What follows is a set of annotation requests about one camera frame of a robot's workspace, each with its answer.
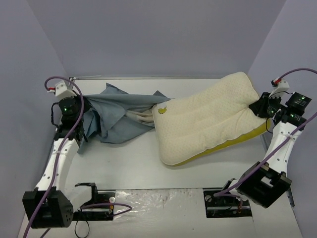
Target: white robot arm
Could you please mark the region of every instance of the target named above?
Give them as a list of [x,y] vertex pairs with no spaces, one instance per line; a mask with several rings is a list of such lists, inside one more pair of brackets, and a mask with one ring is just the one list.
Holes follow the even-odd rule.
[[267,208],[290,188],[292,181],[287,178],[287,164],[294,143],[305,127],[306,119],[302,115],[311,99],[294,92],[282,105],[281,96],[287,93],[289,85],[282,79],[273,80],[272,85],[271,93],[263,93],[258,101],[249,105],[258,117],[273,120],[275,127],[268,151],[264,159],[249,168],[239,180],[228,181],[222,191],[214,195],[215,199],[233,195]]
[[[53,150],[47,167],[35,189],[25,192],[22,199],[30,220],[34,216],[40,200],[49,190],[46,199],[33,218],[32,228],[68,227],[73,220],[74,212],[92,200],[97,192],[94,184],[86,183],[77,184],[71,191],[65,191],[66,178],[72,160],[81,141],[86,139],[83,119],[80,118],[82,100],[67,87],[64,81],[58,83],[54,89],[49,89],[49,92],[54,92],[60,100],[58,105],[62,118],[61,124],[56,129]],[[88,102],[84,101],[83,112],[89,108]]]

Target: blue cloth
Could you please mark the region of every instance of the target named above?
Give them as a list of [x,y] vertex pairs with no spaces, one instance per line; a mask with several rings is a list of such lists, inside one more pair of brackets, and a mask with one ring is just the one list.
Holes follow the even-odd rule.
[[153,122],[138,122],[126,117],[127,110],[142,113],[169,100],[159,91],[153,95],[132,95],[108,83],[101,94],[85,98],[92,105],[84,113],[85,135],[87,138],[97,135],[105,143],[123,143],[153,129]]

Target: lavender wall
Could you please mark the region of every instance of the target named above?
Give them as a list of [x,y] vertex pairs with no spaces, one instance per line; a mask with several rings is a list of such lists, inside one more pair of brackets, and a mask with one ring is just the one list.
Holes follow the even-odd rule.
[[25,0],[1,1],[0,32],[0,236],[15,238],[54,135],[43,83],[65,71]]
[[[298,67],[317,69],[317,1],[287,0],[249,75],[259,92],[271,90],[270,80]],[[287,77],[290,91],[297,91],[313,100],[306,117],[317,111],[317,75],[296,72]],[[295,144],[289,162],[289,176],[295,214],[303,236],[317,237],[317,119],[305,128]]]
[[248,71],[285,0],[27,0],[70,75]]

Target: yellow pillow underside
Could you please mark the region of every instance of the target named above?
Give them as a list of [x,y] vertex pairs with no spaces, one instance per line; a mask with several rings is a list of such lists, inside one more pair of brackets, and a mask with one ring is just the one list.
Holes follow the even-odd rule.
[[[267,126],[268,126],[268,128],[270,127],[270,120],[267,121]],[[189,158],[188,160],[185,160],[185,161],[183,161],[183,162],[181,162],[179,164],[175,164],[175,165],[172,165],[172,166],[183,165],[183,164],[188,163],[188,162],[190,162],[190,161],[192,161],[192,160],[194,160],[194,159],[196,159],[198,157],[210,154],[210,153],[212,153],[214,151],[217,151],[217,150],[221,150],[221,149],[226,148],[226,147],[228,147],[230,145],[238,144],[238,143],[244,142],[246,140],[252,139],[252,138],[254,138],[254,137],[258,136],[258,135],[263,134],[264,132],[266,132],[266,123],[263,123],[259,127],[251,130],[249,133],[240,135],[238,138],[236,138],[234,140],[227,140],[226,142],[223,142],[222,144],[217,145],[214,148],[207,149],[204,152],[199,153],[199,154]]]

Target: white cloth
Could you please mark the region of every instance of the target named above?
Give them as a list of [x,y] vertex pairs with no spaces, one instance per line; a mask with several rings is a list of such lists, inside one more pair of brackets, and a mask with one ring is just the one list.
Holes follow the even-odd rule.
[[141,123],[142,122],[148,122],[148,123],[154,122],[151,110],[146,110],[143,113],[127,110],[125,116],[127,118],[130,118],[134,121],[141,122]]
[[154,106],[160,159],[177,165],[259,127],[265,119],[248,108],[258,99],[247,75],[239,72],[199,94],[165,102],[164,111]]

